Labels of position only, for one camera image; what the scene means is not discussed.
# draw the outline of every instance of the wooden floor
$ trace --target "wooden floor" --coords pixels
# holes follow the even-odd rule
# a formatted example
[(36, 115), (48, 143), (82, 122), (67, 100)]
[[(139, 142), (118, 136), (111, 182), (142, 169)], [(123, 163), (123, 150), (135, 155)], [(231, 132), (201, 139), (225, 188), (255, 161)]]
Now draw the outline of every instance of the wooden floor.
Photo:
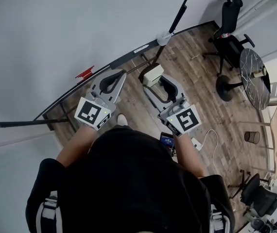
[[(209, 129), (217, 132), (219, 144), (214, 155), (216, 168), (212, 163), (213, 150), (217, 141), (214, 133), (209, 133), (207, 136), (200, 155), (209, 173), (219, 173), (223, 176), (225, 184), (228, 185), (240, 183), (240, 169), (249, 170), (255, 174), (256, 172), (251, 169), (251, 166), (267, 168), (267, 153), (266, 150), (258, 149), (256, 145), (247, 143), (243, 139), (245, 131), (260, 131), (259, 145), (265, 144), (261, 127), (238, 123), (239, 121), (260, 120), (258, 111), (245, 98), (241, 90), (235, 88), (234, 99), (230, 102), (222, 101), (216, 93), (216, 73), (219, 71), (220, 60), (216, 56), (206, 59), (201, 56), (203, 52), (215, 51), (214, 46), (208, 43), (208, 38), (215, 30), (212, 24), (207, 24), (174, 36), (165, 47), (158, 62), (166, 74), (183, 85), (190, 103), (195, 104), (197, 108), (202, 126), (192, 131), (190, 136), (202, 143)], [(156, 51), (157, 48), (145, 54), (151, 58)], [(143, 58), (136, 57), (120, 68), (130, 70), (142, 62), (144, 62)], [(241, 81), (239, 71), (237, 69), (229, 71), (228, 63), (225, 63), (223, 74), (229, 76), (233, 83)], [(126, 116), (132, 129), (142, 131), (155, 138), (160, 137), (161, 131), (170, 132), (156, 117), (158, 112), (144, 95), (138, 76), (139, 71), (137, 70), (127, 76), (117, 110), (99, 133), (116, 125), (119, 113)], [(68, 110), (75, 106), (80, 97), (85, 95), (87, 87), (88, 85), (81, 88), (64, 101), (64, 107)], [(73, 117), (74, 112), (69, 116), (75, 128), (79, 128), (79, 123)], [(58, 118), (62, 114), (63, 112), (58, 106), (48, 116), (49, 118)], [(53, 126), (62, 144), (65, 144), (73, 135), (73, 130), (68, 123), (54, 124)], [(228, 190), (229, 194), (234, 192), (235, 188)], [(244, 206), (239, 202), (239, 196), (233, 200), (232, 206), (236, 210), (236, 229), (238, 229), (245, 223), (242, 217)]]

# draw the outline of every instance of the small bin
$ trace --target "small bin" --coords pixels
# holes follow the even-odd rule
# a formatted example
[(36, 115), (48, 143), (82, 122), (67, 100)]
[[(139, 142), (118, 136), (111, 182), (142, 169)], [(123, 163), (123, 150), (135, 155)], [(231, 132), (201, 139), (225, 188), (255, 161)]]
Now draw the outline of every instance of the small bin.
[(244, 133), (244, 140), (257, 144), (260, 141), (260, 133), (258, 131), (247, 131)]

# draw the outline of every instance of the office chair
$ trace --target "office chair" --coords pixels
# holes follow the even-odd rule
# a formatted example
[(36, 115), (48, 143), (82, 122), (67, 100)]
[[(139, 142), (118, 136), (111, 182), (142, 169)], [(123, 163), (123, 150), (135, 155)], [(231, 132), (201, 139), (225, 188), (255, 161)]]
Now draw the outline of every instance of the office chair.
[(227, 0), (223, 4), (222, 26), (214, 33), (214, 39), (217, 39), (224, 33), (232, 33), (236, 30), (238, 15), (242, 6), (242, 0)]
[(217, 49), (217, 52), (206, 52), (202, 54), (205, 59), (207, 55), (216, 55), (221, 58), (220, 72), (217, 76), (220, 76), (223, 71), (224, 59), (231, 65), (230, 70), (234, 67), (240, 67), (240, 54), (244, 49), (243, 44), (249, 42), (252, 47), (255, 47), (252, 40), (245, 34), (245, 39), (239, 41), (235, 36), (222, 38), (224, 33), (232, 33), (236, 30), (238, 14), (240, 8), (243, 6), (242, 0), (227, 0), (223, 4), (222, 8), (222, 26), (218, 29), (212, 38), (208, 41), (213, 43)]
[(277, 209), (277, 193), (271, 192), (260, 185), (260, 175), (255, 174), (249, 181), (249, 177), (242, 181), (239, 187), (242, 187), (241, 192), (241, 202), (247, 206), (253, 206), (253, 209), (257, 212), (260, 217), (265, 215), (272, 215), (272, 213)]

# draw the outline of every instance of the cable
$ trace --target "cable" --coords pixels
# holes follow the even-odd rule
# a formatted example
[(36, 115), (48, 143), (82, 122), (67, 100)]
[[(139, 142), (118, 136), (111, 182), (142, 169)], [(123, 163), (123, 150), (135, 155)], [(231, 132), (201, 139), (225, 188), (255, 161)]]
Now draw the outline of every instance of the cable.
[(208, 133), (209, 133), (210, 131), (213, 131), (213, 132), (216, 134), (216, 137), (217, 137), (216, 146), (215, 146), (215, 149), (214, 149), (213, 155), (212, 155), (212, 163), (213, 163), (213, 166), (214, 166), (214, 168), (215, 168), (215, 170), (216, 170), (216, 173), (219, 174), (218, 171), (217, 171), (217, 168), (216, 168), (216, 166), (215, 166), (215, 164), (214, 164), (214, 154), (215, 154), (215, 151), (216, 151), (216, 148), (217, 148), (217, 145), (218, 145), (218, 134), (215, 132), (215, 130), (213, 130), (213, 129), (208, 130), (208, 132), (207, 132), (206, 135), (205, 135), (205, 139), (204, 139), (204, 141), (203, 141), (202, 148), (203, 148), (203, 145), (204, 145), (205, 142), (206, 142), (207, 135), (208, 135)]
[[(213, 129), (208, 130), (208, 132), (207, 132), (206, 135), (205, 135), (205, 139), (203, 140), (202, 148), (203, 148), (203, 145), (204, 145), (205, 142), (206, 142), (207, 135), (208, 135), (208, 133), (209, 133), (210, 131), (213, 131), (213, 132), (216, 134), (216, 138), (217, 138), (216, 146), (215, 146), (215, 149), (214, 149), (213, 154), (212, 154), (212, 164), (213, 164), (213, 166), (214, 166), (214, 168), (215, 168), (215, 170), (216, 170), (216, 173), (219, 174), (219, 173), (218, 173), (218, 170), (217, 170), (217, 168), (216, 168), (216, 166), (215, 166), (215, 164), (214, 164), (214, 154), (215, 154), (216, 148), (217, 148), (217, 146), (218, 146), (218, 134), (216, 133), (215, 130), (213, 130)], [(233, 202), (233, 203), (235, 204), (235, 207), (234, 207), (234, 209), (233, 209), (233, 212), (239, 212), (239, 211), (242, 211), (242, 210), (245, 209), (245, 208), (242, 208), (241, 210), (236, 211), (237, 203), (236, 203), (234, 200), (232, 200), (232, 199), (230, 199), (230, 201)]]

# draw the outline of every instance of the black pole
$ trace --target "black pole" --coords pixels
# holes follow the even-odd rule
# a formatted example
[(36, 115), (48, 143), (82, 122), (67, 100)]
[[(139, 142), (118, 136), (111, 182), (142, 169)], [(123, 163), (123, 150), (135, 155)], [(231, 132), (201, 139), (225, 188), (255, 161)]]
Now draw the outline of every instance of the black pole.
[(145, 61), (145, 62), (143, 62), (142, 64), (140, 64), (140, 65), (138, 65), (137, 67), (135, 67), (135, 68), (131, 69), (130, 71), (128, 71), (127, 74), (129, 74), (129, 73), (135, 71), (136, 69), (142, 67), (143, 65), (146, 65), (146, 64), (150, 63), (150, 62), (151, 62), (152, 60), (154, 60), (155, 58), (156, 58), (156, 56), (153, 57), (153, 58), (151, 58), (151, 59), (149, 59), (149, 60), (147, 60), (147, 61)]
[(66, 113), (64, 113), (64, 114), (62, 114), (62, 116), (60, 116), (59, 118), (58, 118), (58, 120), (60, 120), (60, 119), (62, 119), (62, 118), (64, 118), (64, 117), (66, 117), (69, 113), (71, 113), (73, 110), (75, 110), (76, 108), (78, 107), (78, 104), (77, 105), (75, 105), (74, 107), (72, 107), (69, 111), (67, 111)]
[[(66, 111), (65, 111), (65, 108), (64, 108), (62, 102), (60, 102), (60, 106), (61, 106), (61, 109), (62, 109), (63, 113), (66, 114)], [(68, 114), (66, 115), (66, 119), (69, 121), (69, 125), (71, 126), (71, 129), (76, 133), (76, 132), (77, 132), (77, 131), (76, 131), (76, 128), (75, 128), (75, 126), (73, 125), (73, 123), (71, 122), (70, 117), (68, 116)]]
[(22, 122), (0, 122), (1, 128), (8, 127), (19, 127), (19, 126), (29, 126), (29, 125), (39, 125), (39, 124), (49, 124), (49, 123), (59, 123), (68, 122), (67, 119), (48, 119), (48, 120), (36, 120), (36, 121), (22, 121)]
[[(184, 0), (184, 1), (183, 1), (182, 6), (180, 7), (180, 9), (179, 9), (179, 11), (178, 11), (178, 13), (177, 13), (177, 15), (176, 15), (176, 17), (175, 17), (173, 23), (172, 23), (172, 26), (171, 26), (170, 29), (169, 29), (169, 33), (173, 33), (173, 31), (176, 29), (176, 27), (177, 27), (179, 21), (181, 20), (183, 14), (185, 13), (185, 11), (186, 11), (186, 9), (187, 9), (186, 2), (187, 2), (187, 0)], [(162, 51), (164, 50), (164, 47), (165, 47), (165, 46), (161, 46), (161, 47), (159, 48), (159, 50), (158, 50), (158, 52), (157, 52), (157, 54), (156, 54), (156, 59), (154, 59), (153, 64), (156, 63), (156, 62), (158, 61), (158, 59), (159, 59), (159, 57), (160, 57)]]

